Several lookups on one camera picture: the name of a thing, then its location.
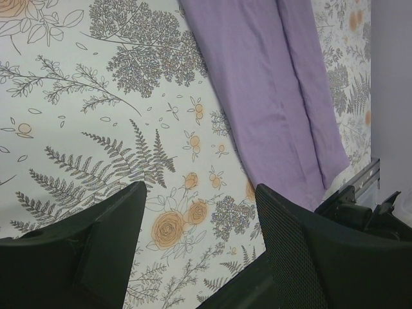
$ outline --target orange berry illustration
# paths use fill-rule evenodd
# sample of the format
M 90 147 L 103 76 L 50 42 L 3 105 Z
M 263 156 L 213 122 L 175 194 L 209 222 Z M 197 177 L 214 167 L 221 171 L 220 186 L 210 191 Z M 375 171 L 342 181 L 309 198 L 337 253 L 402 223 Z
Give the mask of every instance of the orange berry illustration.
M 195 147 L 195 146 L 197 146 L 197 145 L 199 145 L 199 143 L 200 143 L 200 139 L 195 135 L 195 136 L 192 136 L 192 138 L 191 138 L 191 146 L 192 147 Z
M 220 186 L 220 178 L 215 178 L 212 182 L 212 186 L 218 188 Z

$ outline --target leaf illustration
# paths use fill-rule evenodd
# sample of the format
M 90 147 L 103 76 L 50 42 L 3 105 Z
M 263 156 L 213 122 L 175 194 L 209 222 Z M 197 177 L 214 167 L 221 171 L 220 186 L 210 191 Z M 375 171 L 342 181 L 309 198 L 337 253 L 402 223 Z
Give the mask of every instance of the leaf illustration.
M 246 251 L 245 246 L 242 245 L 242 251 L 243 251 L 243 266 L 246 267 L 247 265 L 250 264 L 250 258 L 249 255 Z
M 66 18 L 63 20 L 63 26 L 67 28 L 71 28 L 79 24 L 83 19 L 84 11 L 83 10 L 76 10 L 69 13 Z
M 59 20 L 56 19 L 55 16 L 53 15 L 44 15 L 44 20 L 47 21 L 50 24 L 58 24 Z
M 24 33 L 27 30 L 29 30 L 31 26 L 32 26 L 32 21 L 26 17 L 22 19 L 20 22 L 20 31 Z
M 58 2 L 59 2 L 59 0 L 49 0 L 47 2 L 46 8 L 51 8 L 51 7 L 55 6 Z
M 115 172 L 109 173 L 111 164 L 102 166 L 103 161 L 98 161 L 93 167 L 90 166 L 92 157 L 87 158 L 82 163 L 82 156 L 74 157 L 71 155 L 60 154 L 51 147 L 44 150 L 50 160 L 59 165 L 60 169 L 70 172 L 70 176 L 75 176 L 77 180 L 82 180 L 82 185 L 87 190 L 95 191 L 109 184 Z
M 20 22 L 19 20 L 8 21 L 0 28 L 0 37 L 5 35 L 14 35 L 20 32 Z
M 243 269 L 243 265 L 238 263 L 238 261 L 222 262 L 220 265 L 227 267 L 233 276 L 240 273 Z
M 44 2 L 42 2 L 41 0 L 32 0 L 32 3 L 34 4 L 34 6 L 36 7 L 38 11 L 44 8 Z
M 30 30 L 30 33 L 28 34 L 28 40 L 27 43 L 31 44 L 34 42 L 37 42 L 38 40 L 42 39 L 46 35 L 46 28 L 44 27 L 43 24 L 36 24 L 35 26 L 32 27 Z
M 223 285 L 226 284 L 227 281 L 229 281 L 229 279 L 230 278 L 227 277 L 221 277 L 213 280 L 204 279 L 203 283 L 213 292 L 217 292 Z
M 23 162 L 28 158 L 27 154 L 25 154 L 24 156 L 21 156 L 19 159 L 17 159 L 17 162 Z
M 82 186 L 75 187 L 74 182 L 67 184 L 66 180 L 54 179 L 43 174 L 36 173 L 33 169 L 29 170 L 30 176 L 46 191 L 48 191 L 62 208 L 57 212 L 59 216 L 64 209 L 70 209 L 82 201 L 86 189 Z
M 23 138 L 33 138 L 30 135 L 24 134 L 24 133 L 16 133 L 18 136 L 23 137 Z
M 157 247 L 156 243 L 154 240 L 152 240 L 150 243 L 147 244 L 146 248 L 152 251 L 158 251 L 159 247 Z
M 62 30 L 56 28 L 56 27 L 51 27 L 50 28 L 50 35 L 53 37 L 56 41 L 62 41 L 64 37 L 64 33 Z
M 0 151 L 2 153 L 10 153 L 10 151 L 6 147 L 3 147 L 3 146 L 0 146 Z
M 34 4 L 29 1 L 26 7 L 26 16 L 31 17 L 32 19 L 38 20 L 39 14 L 37 13 L 37 9 Z
M 209 297 L 210 297 L 210 296 L 196 295 L 196 299 L 197 299 L 200 303 L 205 302 Z
M 150 198 L 146 201 L 146 208 L 150 209 L 151 211 L 163 211 L 164 205 L 158 202 L 157 198 Z
M 41 111 L 39 111 L 38 109 L 35 109 L 35 108 L 29 108 L 28 112 L 31 113 L 31 114 L 34 114 L 34 115 L 38 115 L 38 114 L 42 113 Z
M 206 236 L 206 231 L 204 230 L 202 233 L 200 233 L 196 239 L 194 240 L 194 243 L 199 243 L 203 240 L 203 238 Z
M 79 42 L 76 42 L 76 46 L 77 46 L 78 48 L 80 48 L 81 50 L 88 50 L 87 47 L 85 47 L 83 44 L 81 44 L 81 43 L 79 43 Z
M 12 227 L 14 227 L 15 229 L 19 230 L 20 232 L 22 232 L 23 234 L 29 233 L 33 230 L 37 230 L 39 228 L 41 228 L 41 224 L 40 223 L 31 223 L 29 222 L 23 222 L 23 221 L 10 221 L 10 224 Z
M 28 196 L 24 195 L 21 192 L 16 192 L 17 199 L 21 203 L 21 205 L 33 215 L 33 217 L 39 222 L 41 225 L 49 225 L 51 223 L 55 223 L 57 217 L 53 213 L 56 204 L 50 205 L 50 201 L 47 201 L 44 205 L 41 201 L 35 201 L 33 199 L 29 199 Z

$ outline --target lavender fabric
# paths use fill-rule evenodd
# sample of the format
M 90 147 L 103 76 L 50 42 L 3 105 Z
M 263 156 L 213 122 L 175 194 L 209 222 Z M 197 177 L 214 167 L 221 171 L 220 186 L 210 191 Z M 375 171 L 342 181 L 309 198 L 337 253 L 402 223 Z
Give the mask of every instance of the lavender fabric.
M 349 165 L 310 0 L 181 0 L 239 155 L 314 210 Z

